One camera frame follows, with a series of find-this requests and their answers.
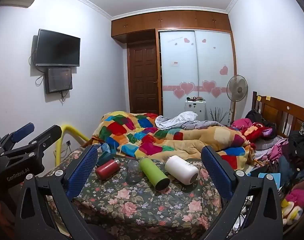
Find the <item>dried twig bundle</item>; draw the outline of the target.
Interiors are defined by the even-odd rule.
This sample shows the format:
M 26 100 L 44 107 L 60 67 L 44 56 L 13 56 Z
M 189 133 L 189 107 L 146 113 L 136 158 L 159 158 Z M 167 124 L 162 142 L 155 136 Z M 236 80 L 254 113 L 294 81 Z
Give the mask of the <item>dried twig bundle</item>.
M 227 116 L 228 111 L 224 111 L 221 107 L 214 107 L 209 110 L 209 113 L 213 121 L 222 123 L 224 118 Z

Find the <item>pink plush toy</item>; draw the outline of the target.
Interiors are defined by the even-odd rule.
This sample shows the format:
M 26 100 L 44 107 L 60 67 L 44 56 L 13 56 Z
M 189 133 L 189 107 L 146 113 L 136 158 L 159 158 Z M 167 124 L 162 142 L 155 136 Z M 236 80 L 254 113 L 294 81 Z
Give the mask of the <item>pink plush toy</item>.
M 294 189 L 285 196 L 285 199 L 304 209 L 304 190 Z

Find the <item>brown wooden door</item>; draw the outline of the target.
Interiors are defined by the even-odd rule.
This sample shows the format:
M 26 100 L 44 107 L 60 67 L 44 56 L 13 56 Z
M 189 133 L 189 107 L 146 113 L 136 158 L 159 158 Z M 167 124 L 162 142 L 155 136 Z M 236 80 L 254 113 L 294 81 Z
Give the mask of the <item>brown wooden door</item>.
M 128 46 L 128 86 L 131 113 L 159 113 L 155 41 Z

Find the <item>red thermos bottle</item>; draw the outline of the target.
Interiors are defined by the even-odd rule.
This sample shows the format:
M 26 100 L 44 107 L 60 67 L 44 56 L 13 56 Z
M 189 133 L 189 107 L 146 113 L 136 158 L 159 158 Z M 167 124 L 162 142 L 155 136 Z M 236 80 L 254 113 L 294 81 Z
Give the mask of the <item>red thermos bottle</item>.
M 102 166 L 96 168 L 95 173 L 100 180 L 107 180 L 120 170 L 119 160 L 111 159 Z

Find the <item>blue booklet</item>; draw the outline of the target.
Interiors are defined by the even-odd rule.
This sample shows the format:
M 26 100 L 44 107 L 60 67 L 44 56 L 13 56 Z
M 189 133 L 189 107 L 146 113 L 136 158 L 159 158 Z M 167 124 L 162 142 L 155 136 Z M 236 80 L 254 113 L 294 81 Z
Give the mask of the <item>blue booklet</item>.
M 273 180 L 276 184 L 277 189 L 280 188 L 280 182 L 281 182 L 281 174 L 280 173 L 259 173 L 259 178 L 266 177 L 269 180 Z

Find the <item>colourful patchwork blanket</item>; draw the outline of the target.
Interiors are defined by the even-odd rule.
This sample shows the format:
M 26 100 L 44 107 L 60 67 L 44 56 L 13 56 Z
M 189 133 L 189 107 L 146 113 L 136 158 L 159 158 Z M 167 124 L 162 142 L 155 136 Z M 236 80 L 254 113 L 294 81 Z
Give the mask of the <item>colourful patchwork blanket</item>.
M 202 149 L 211 146 L 233 169 L 244 170 L 254 163 L 251 143 L 240 131 L 225 126 L 205 129 L 159 129 L 154 113 L 106 113 L 92 135 L 94 142 L 106 142 L 112 150 L 127 156 L 148 157 L 165 162 L 173 155 L 200 159 Z

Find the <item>pink clothing pile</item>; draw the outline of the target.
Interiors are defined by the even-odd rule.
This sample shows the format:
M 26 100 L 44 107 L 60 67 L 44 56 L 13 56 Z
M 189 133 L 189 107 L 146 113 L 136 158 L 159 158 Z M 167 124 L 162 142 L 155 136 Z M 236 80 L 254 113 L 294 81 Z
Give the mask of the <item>pink clothing pile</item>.
M 240 131 L 248 129 L 252 125 L 252 121 L 249 118 L 241 118 L 232 122 L 231 127 Z

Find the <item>white standing fan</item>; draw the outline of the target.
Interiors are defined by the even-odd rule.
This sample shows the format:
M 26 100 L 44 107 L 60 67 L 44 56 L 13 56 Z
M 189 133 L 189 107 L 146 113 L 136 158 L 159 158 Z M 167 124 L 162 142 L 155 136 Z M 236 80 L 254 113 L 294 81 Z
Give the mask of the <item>white standing fan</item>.
M 236 103 L 245 98 L 248 91 L 248 84 L 245 77 L 235 75 L 230 78 L 226 86 L 226 94 L 230 100 L 230 110 L 228 115 L 228 124 L 231 125 L 234 121 Z

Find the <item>green thermos bottle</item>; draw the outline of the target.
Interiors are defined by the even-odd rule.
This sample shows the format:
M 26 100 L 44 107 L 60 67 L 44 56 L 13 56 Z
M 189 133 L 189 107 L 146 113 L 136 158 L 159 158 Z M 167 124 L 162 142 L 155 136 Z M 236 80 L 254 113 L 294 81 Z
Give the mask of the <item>green thermos bottle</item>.
M 170 179 L 151 159 L 140 159 L 139 166 L 156 191 L 162 191 L 169 186 Z

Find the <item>floral tablecloth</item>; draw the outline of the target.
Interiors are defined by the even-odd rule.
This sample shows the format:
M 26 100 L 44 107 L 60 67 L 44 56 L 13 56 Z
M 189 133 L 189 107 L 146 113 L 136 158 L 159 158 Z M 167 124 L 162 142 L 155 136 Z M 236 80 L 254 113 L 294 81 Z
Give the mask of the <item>floral tablecloth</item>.
M 117 155 L 121 169 L 106 181 L 92 172 L 72 203 L 86 222 L 115 239 L 197 239 L 222 210 L 222 198 L 200 158 L 200 152 L 187 157 L 199 170 L 192 185 L 169 176 L 169 186 L 156 191 L 146 176 L 128 181 L 131 158 Z

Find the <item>clear glass cup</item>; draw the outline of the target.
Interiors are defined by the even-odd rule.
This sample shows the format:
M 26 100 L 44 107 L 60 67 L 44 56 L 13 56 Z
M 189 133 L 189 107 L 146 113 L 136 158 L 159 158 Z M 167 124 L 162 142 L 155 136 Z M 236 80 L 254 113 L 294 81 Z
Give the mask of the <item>clear glass cup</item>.
M 143 178 L 139 162 L 137 160 L 130 160 L 127 162 L 127 177 L 126 181 L 130 185 L 139 183 Z

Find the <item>brown overhead wooden cabinets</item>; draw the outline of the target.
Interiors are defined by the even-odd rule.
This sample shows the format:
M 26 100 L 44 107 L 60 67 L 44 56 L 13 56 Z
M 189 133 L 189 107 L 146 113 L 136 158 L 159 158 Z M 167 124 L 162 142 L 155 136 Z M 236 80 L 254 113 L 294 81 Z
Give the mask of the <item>brown overhead wooden cabinets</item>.
M 169 10 L 113 20 L 111 37 L 122 43 L 154 40 L 157 29 L 231 31 L 227 14 L 200 10 Z

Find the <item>grey white crumpled cloth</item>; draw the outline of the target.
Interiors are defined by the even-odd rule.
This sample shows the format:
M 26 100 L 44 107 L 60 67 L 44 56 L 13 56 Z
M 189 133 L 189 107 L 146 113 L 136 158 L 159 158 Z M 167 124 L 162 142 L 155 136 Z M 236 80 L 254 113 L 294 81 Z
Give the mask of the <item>grey white crumpled cloth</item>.
M 196 118 L 198 115 L 193 111 L 185 111 L 180 113 L 174 118 L 167 118 L 165 116 L 159 115 L 155 119 L 155 125 L 161 130 L 180 128 L 184 130 L 193 129 L 206 129 L 213 126 L 223 127 L 217 121 L 204 120 L 199 121 Z

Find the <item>small black wall monitor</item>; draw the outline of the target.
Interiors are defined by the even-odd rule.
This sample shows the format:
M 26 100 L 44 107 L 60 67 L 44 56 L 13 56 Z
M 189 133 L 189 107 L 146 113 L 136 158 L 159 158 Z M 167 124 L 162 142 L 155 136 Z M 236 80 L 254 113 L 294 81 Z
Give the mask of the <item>small black wall monitor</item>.
M 46 94 L 59 93 L 72 89 L 73 85 L 71 68 L 47 68 L 45 71 Z

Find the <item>white sliding wardrobe with hearts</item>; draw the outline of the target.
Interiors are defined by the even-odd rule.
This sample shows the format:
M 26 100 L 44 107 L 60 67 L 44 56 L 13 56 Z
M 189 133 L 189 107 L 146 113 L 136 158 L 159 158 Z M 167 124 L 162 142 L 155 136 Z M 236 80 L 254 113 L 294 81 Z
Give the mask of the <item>white sliding wardrobe with hearts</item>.
M 228 111 L 221 124 L 228 124 L 230 100 L 226 86 L 234 76 L 231 34 L 209 30 L 161 31 L 163 115 L 173 118 L 185 111 L 185 101 L 206 100 L 209 110 Z

